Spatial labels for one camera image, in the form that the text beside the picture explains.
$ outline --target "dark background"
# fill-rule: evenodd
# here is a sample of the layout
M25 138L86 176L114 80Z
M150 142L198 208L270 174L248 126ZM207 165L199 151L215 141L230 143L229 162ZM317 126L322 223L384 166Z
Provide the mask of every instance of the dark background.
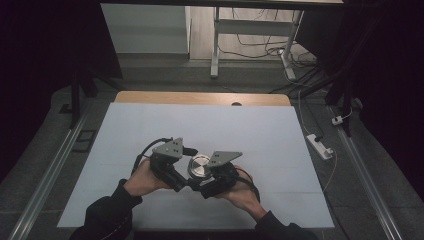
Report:
M2 1L0 59L1 180L43 123L52 94L77 70L122 77L94 1Z
M363 103L361 119L365 126L424 199L422 5L418 0L393 1L355 65L354 95ZM335 58L330 64L328 59L349 49L349 39L363 23L355 15L342 17L333 54L322 57L329 72L342 61ZM1 179L42 124L52 94L70 84L76 69L122 77L98 3L2 1Z

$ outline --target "silver disc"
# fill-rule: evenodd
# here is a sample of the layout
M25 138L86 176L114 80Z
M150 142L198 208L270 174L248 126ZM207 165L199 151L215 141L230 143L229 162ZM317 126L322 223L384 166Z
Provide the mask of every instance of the silver disc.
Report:
M208 162L209 157L203 154L192 157L188 164L188 173L193 178L210 178L211 172L207 166Z

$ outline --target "left hand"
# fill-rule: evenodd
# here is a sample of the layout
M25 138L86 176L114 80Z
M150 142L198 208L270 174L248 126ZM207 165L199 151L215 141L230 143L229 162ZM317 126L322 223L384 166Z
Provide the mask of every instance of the left hand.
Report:
M159 180L150 170L150 159L145 158L134 174L128 179L124 184L125 190L131 196L144 196L158 189L170 189L170 187L164 183L162 180Z

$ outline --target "white panel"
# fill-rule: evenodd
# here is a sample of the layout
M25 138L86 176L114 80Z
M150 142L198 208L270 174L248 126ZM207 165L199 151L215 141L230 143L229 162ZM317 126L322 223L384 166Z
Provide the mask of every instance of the white panel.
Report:
M117 53L188 53L184 6L101 6Z
M143 148L162 137L183 137L186 147L206 155L215 150L243 152L233 163L253 175L267 210L285 224L334 226L293 107L112 103L59 227L81 226L85 209L110 195L119 179L129 177ZM188 161L185 157L175 164L183 176ZM136 229L253 226L245 212L224 200L204 200L188 187L145 196L134 209Z

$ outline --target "wall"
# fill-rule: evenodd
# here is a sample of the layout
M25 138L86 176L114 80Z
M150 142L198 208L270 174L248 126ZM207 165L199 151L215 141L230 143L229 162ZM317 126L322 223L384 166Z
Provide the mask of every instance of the wall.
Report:
M188 53L189 7L101 6L117 53Z

